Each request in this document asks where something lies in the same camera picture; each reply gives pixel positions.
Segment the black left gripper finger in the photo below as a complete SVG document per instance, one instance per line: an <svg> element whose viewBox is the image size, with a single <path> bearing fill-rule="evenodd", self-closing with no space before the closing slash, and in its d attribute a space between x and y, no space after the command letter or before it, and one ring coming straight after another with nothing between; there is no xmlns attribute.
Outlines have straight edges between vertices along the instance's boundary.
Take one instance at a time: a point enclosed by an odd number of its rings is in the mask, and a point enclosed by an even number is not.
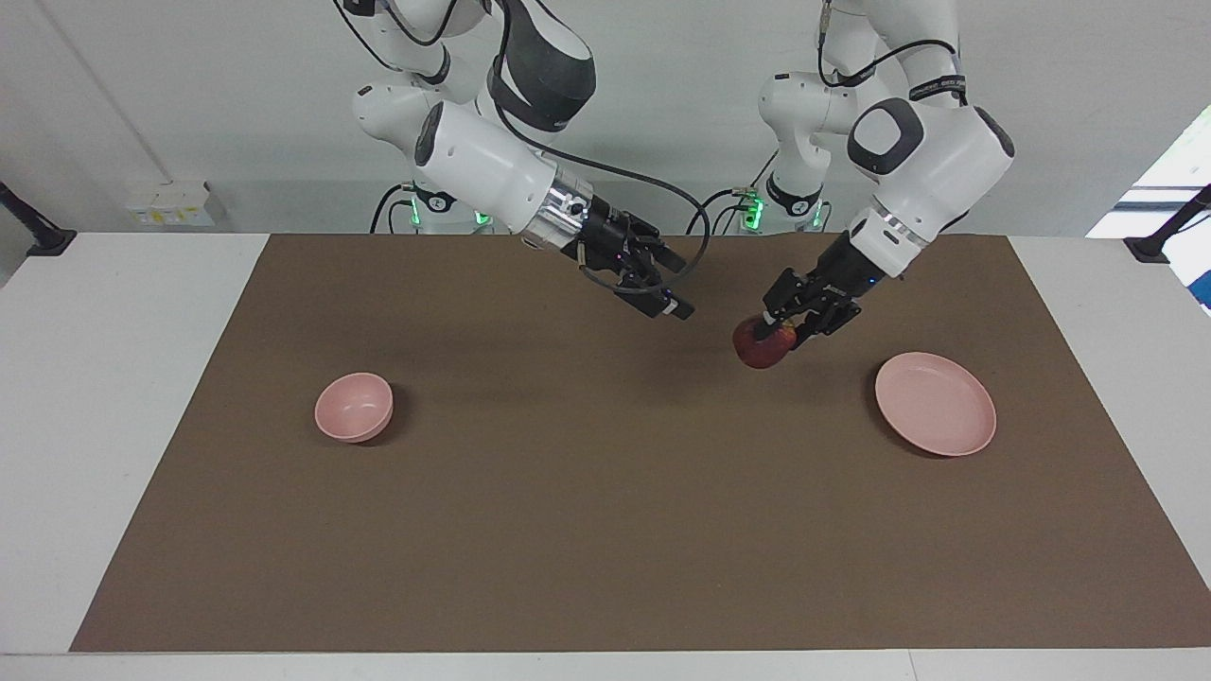
<svg viewBox="0 0 1211 681"><path fill-rule="evenodd" d="M862 311L857 302L814 302L813 305L794 305L787 310L787 321L800 316L794 324L794 340L791 350L797 350L814 336L834 334L845 324L850 324Z"/></svg>
<svg viewBox="0 0 1211 681"><path fill-rule="evenodd" d="M807 315L813 302L813 274L800 274L792 268L784 269L763 296L764 311L761 315L761 330L775 331L790 324L794 331L805 327Z"/></svg>

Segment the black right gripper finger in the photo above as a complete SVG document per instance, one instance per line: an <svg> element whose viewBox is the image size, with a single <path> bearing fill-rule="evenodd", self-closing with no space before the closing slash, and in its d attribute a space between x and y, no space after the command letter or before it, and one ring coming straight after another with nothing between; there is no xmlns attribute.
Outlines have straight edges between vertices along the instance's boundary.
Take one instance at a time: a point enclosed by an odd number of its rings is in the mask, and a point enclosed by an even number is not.
<svg viewBox="0 0 1211 681"><path fill-rule="evenodd" d="M641 254L644 254L648 261L653 261L659 267L675 274L684 271L687 267L685 259L662 241L661 231L648 223L648 221L641 218L630 219L630 234L631 246L639 250Z"/></svg>
<svg viewBox="0 0 1211 681"><path fill-rule="evenodd" d="M688 320L696 311L696 307L693 307L691 302L675 294L670 288L664 288L661 281L658 279L643 277L638 274L624 274L620 276L618 286L619 288L652 288L653 286L658 286L658 292L639 294L615 293L616 298L622 299L629 307L633 307L633 309L652 319L656 319L658 316L675 316L676 319Z"/></svg>

